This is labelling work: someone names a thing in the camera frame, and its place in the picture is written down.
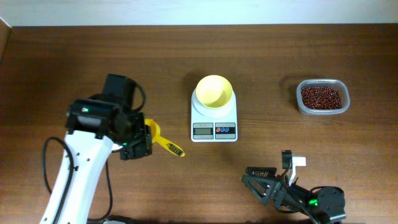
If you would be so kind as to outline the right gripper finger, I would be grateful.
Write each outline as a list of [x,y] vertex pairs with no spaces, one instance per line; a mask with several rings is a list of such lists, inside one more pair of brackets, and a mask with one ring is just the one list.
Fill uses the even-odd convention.
[[269,203],[274,191],[274,181],[271,179],[244,175],[242,183],[254,194],[263,206]]
[[245,175],[250,177],[274,178],[276,172],[276,167],[247,167]]

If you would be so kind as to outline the yellow measuring scoop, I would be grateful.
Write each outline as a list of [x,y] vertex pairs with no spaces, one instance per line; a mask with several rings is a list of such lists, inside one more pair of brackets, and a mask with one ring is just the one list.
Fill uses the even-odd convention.
[[150,127],[153,143],[157,143],[175,156],[184,157],[184,150],[174,142],[162,137],[160,126],[153,119],[145,119],[145,124]]

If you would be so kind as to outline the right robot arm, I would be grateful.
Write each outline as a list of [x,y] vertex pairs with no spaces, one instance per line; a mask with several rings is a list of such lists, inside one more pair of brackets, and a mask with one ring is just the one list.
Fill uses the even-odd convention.
[[276,174],[275,167],[248,167],[242,183],[263,206],[278,212],[306,215],[312,223],[342,223],[346,218],[345,193],[339,187],[318,186],[307,190],[295,182],[288,184],[287,171]]

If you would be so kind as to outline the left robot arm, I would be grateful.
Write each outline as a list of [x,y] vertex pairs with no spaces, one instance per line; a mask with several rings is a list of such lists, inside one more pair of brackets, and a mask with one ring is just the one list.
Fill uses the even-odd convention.
[[150,127],[142,106],[133,107],[134,92],[143,88],[134,80],[109,74],[103,91],[75,100],[67,110],[64,139],[58,142],[63,158],[41,223],[88,223],[90,207],[109,156],[124,161],[152,154]]

